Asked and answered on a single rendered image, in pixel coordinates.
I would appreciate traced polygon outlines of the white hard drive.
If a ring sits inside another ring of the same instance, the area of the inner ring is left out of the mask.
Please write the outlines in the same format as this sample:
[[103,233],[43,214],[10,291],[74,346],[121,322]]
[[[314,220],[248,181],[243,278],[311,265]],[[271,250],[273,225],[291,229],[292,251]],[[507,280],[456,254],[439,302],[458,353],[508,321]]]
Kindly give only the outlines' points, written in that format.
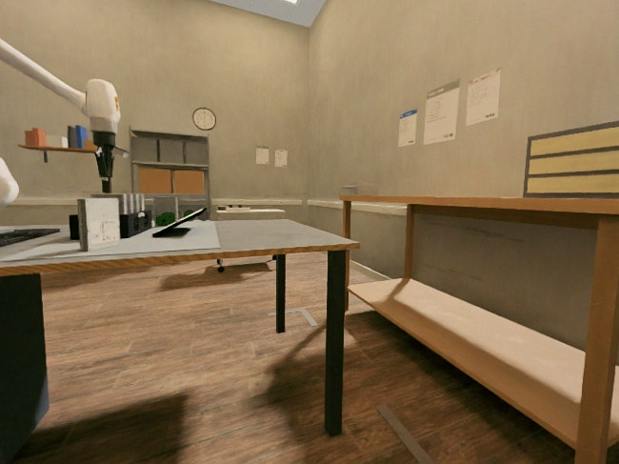
[[80,251],[120,245],[118,198],[77,199]]

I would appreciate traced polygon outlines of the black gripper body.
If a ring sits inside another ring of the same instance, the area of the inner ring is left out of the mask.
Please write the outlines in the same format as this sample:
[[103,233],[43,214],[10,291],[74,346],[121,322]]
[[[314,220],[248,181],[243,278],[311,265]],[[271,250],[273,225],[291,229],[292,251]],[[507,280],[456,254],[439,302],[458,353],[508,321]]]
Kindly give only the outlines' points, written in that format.
[[94,146],[97,146],[98,151],[99,148],[102,148],[102,153],[105,159],[107,159],[107,151],[110,151],[110,147],[116,147],[115,135],[106,132],[93,132],[92,143]]

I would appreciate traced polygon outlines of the grey flat mat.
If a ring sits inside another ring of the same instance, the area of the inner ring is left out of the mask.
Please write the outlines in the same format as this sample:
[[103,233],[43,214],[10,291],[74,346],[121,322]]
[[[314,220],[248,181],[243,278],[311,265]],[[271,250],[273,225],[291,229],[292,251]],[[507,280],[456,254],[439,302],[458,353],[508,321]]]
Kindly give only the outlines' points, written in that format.
[[80,240],[70,240],[70,237],[68,237],[41,247],[1,258],[0,262],[145,252],[221,249],[214,222],[185,222],[155,237],[152,236],[165,227],[166,226],[154,226],[154,223],[152,223],[152,229],[136,234],[130,238],[120,238],[120,245],[90,252],[81,252]]

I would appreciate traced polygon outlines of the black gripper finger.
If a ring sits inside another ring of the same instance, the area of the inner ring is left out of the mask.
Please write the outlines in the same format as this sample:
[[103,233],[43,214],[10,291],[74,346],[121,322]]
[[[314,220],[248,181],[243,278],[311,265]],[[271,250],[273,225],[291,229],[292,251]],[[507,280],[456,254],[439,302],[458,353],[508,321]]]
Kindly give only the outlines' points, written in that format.
[[110,151],[110,161],[109,161],[109,170],[110,170],[110,193],[111,193],[111,179],[113,175],[113,164],[115,157],[112,156],[112,151]]
[[95,151],[94,154],[97,161],[99,175],[101,175],[99,177],[102,177],[102,191],[103,193],[110,193],[110,151],[107,151],[107,159],[105,159],[104,154],[102,153],[102,148],[99,148],[99,151]]

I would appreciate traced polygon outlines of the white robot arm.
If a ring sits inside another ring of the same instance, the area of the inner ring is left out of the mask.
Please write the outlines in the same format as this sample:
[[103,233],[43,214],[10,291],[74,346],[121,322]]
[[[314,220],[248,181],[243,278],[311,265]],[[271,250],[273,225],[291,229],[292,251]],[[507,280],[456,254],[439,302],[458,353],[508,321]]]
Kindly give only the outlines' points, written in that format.
[[[91,132],[117,134],[120,112],[113,85],[102,80],[90,80],[86,94],[76,91],[2,40],[0,40],[0,60],[75,105],[81,114],[89,119]],[[18,186],[0,158],[0,208],[10,204],[17,194]]]

